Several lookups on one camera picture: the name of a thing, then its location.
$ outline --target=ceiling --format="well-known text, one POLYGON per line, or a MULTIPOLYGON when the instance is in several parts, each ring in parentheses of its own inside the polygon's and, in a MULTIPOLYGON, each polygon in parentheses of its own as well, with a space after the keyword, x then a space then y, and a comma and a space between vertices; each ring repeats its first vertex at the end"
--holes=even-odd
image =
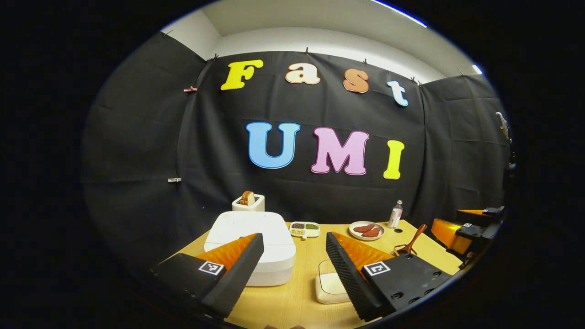
POLYGON ((400 49, 448 77, 458 68, 475 73, 471 59, 431 26, 371 0, 220 0, 202 11, 221 36, 283 27, 335 30, 400 49))

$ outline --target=wooden spatula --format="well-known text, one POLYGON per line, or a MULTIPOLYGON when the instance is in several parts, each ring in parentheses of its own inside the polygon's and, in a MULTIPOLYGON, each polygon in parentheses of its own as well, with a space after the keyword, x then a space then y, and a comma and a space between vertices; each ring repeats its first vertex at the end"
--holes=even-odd
POLYGON ((412 250, 412 245, 414 244, 414 242, 417 240, 418 236, 421 235, 425 230, 426 230, 427 226, 426 224, 422 224, 417 232, 414 234, 414 237, 412 238, 412 241, 408 244, 408 245, 399 245, 399 246, 395 246, 394 247, 394 251, 392 251, 392 254, 394 256, 400 256, 400 255, 404 255, 406 253, 411 253, 413 252, 412 250))

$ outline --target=black fabric backdrop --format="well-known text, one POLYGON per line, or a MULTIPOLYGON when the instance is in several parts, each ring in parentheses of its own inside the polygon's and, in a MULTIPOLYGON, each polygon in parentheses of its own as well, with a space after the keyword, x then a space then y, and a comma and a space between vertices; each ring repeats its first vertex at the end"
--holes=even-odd
POLYGON ((82 181, 90 212, 122 259, 151 266, 210 229, 243 191, 266 196, 266 211, 287 221, 343 224, 387 221, 396 201, 414 225, 452 218, 458 208, 499 206, 508 146, 497 96, 482 76, 453 77, 419 88, 362 62, 303 52, 258 52, 205 63, 172 37, 153 36, 113 73, 87 119, 82 181), (222 91, 235 61, 264 62, 245 86, 222 91), (316 85, 285 80, 288 66, 310 63, 316 85), (368 73, 370 89, 343 87, 349 68, 368 73), (407 107, 386 82, 405 88, 407 107), (184 93, 193 85, 198 91, 184 93), (250 122, 268 122, 267 153, 281 153, 282 122, 301 125, 295 156, 280 169, 248 155, 250 122), (341 144, 369 134, 366 174, 311 172, 317 127, 341 144), (385 179, 388 140, 405 145, 398 180, 385 179), (181 183, 167 179, 180 177, 181 183))

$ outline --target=white wall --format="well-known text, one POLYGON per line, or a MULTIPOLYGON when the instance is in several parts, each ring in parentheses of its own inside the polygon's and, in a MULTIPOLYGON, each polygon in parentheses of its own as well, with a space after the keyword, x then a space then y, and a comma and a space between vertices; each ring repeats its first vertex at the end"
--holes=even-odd
POLYGON ((199 54, 203 59, 239 53, 292 51, 328 54, 357 61, 398 73, 414 76, 421 83, 445 78, 423 61, 386 44, 364 37, 325 29, 271 28, 220 36, 203 11, 196 11, 179 19, 162 32, 170 34, 199 54))

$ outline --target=ceiling light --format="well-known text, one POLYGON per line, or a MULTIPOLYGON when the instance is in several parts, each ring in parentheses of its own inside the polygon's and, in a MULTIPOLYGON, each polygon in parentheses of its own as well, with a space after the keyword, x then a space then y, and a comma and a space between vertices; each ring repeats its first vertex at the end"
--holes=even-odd
POLYGON ((478 73, 481 74, 481 70, 479 69, 479 67, 477 67, 477 65, 472 65, 472 68, 478 73))
POLYGON ((413 18, 413 17, 410 17, 410 16, 408 16, 406 13, 403 13, 403 12, 399 11, 398 9, 395 9, 395 8, 392 8, 392 7, 388 6, 388 5, 387 5, 387 4, 385 4, 384 2, 380 2, 380 1, 376 1, 376 0, 370 0, 370 1, 373 1, 373 2, 375 2, 375 3, 377 3, 377 4, 380 4, 380 5, 382 5, 382 6, 386 7, 386 8, 390 8, 390 9, 394 10, 395 12, 399 13, 400 15, 402 15, 402 16, 404 16, 404 17, 406 17, 406 18, 408 18, 408 19, 412 20, 413 22, 415 22, 415 23, 417 23, 417 24, 419 24, 419 25, 423 26, 424 28, 426 28, 426 25, 424 25, 424 24, 423 24, 423 23, 422 23, 420 20, 417 20, 417 19, 415 19, 415 18, 413 18))

